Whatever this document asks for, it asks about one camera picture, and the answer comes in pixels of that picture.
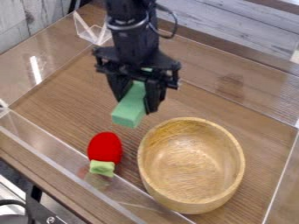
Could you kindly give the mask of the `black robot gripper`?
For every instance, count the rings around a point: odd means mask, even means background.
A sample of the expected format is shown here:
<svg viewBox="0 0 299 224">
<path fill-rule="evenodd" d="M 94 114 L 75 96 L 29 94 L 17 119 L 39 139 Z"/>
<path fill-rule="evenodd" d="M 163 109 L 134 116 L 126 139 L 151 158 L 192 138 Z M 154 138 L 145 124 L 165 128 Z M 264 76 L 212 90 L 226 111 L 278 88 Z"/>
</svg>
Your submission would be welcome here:
<svg viewBox="0 0 299 224">
<path fill-rule="evenodd" d="M 107 21 L 114 45 L 98 46 L 94 50 L 97 68 L 107 76 L 107 82 L 117 100 L 121 102 L 134 81 L 145 83 L 146 113 L 158 111 L 166 97 L 167 88 L 180 87 L 182 64 L 167 56 L 159 47 L 159 38 L 171 39 L 158 31 L 153 20 Z"/>
</svg>

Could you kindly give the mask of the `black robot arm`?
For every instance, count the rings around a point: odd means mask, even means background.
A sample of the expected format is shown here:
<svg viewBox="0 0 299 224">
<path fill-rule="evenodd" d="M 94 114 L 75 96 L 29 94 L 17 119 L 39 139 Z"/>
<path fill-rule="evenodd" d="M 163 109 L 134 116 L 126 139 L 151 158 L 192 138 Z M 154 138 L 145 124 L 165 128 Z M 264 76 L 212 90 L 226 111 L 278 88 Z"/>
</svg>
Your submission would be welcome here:
<svg viewBox="0 0 299 224">
<path fill-rule="evenodd" d="M 158 11 L 170 9 L 157 0 L 105 0 L 106 25 L 113 33 L 113 46 L 94 48 L 97 69 L 107 76 L 115 98 L 125 99 L 135 81 L 145 83 L 145 111 L 158 111 L 170 88 L 180 87 L 182 63 L 159 47 Z"/>
</svg>

